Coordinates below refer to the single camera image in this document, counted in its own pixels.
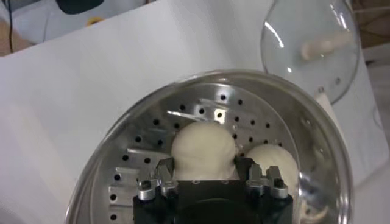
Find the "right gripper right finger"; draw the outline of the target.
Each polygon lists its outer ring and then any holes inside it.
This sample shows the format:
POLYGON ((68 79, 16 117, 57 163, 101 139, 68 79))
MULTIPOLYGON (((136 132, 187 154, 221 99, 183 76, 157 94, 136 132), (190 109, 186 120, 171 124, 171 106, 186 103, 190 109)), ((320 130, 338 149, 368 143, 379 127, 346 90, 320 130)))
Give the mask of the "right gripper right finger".
POLYGON ((288 186, 277 166, 269 166, 263 175, 260 165, 252 158, 236 156, 233 162, 239 179, 245 182, 250 193, 255 192, 258 197, 269 194, 276 199, 288 198, 288 186))

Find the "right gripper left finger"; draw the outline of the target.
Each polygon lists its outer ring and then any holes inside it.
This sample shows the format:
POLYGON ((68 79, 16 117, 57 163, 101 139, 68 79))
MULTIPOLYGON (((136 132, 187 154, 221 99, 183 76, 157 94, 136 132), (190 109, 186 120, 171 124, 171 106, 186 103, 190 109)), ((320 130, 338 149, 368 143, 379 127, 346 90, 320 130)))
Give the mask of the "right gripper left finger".
POLYGON ((162 159, 154 171, 150 168, 141 169, 137 178, 137 197, 141 201, 151 201, 157 192, 166 199, 178 196, 178 182, 173 178, 174 158, 162 159))

